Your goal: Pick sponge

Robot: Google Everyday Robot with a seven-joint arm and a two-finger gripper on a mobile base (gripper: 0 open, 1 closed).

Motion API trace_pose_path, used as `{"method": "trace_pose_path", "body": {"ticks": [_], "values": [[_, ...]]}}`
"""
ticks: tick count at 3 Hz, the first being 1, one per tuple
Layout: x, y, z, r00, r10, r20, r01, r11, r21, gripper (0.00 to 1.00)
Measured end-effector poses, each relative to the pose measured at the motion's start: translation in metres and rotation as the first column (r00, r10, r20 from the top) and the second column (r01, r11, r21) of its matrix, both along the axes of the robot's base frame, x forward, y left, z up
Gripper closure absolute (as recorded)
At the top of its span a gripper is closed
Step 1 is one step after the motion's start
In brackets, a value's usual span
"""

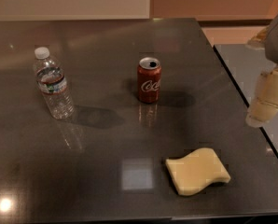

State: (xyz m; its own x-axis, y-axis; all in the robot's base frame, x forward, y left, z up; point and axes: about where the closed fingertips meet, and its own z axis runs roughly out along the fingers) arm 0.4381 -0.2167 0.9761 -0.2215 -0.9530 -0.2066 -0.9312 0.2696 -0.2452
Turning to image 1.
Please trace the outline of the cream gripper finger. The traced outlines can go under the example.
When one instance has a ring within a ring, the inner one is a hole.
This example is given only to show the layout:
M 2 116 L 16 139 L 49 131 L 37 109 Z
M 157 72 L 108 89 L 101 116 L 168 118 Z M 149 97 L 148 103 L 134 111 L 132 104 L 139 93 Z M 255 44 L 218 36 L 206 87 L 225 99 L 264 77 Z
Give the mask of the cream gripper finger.
M 247 47 L 251 49 L 264 49 L 268 28 L 265 27 L 247 41 Z
M 270 72 L 260 74 L 245 121 L 249 126 L 259 128 L 272 120 L 277 113 L 278 65 Z

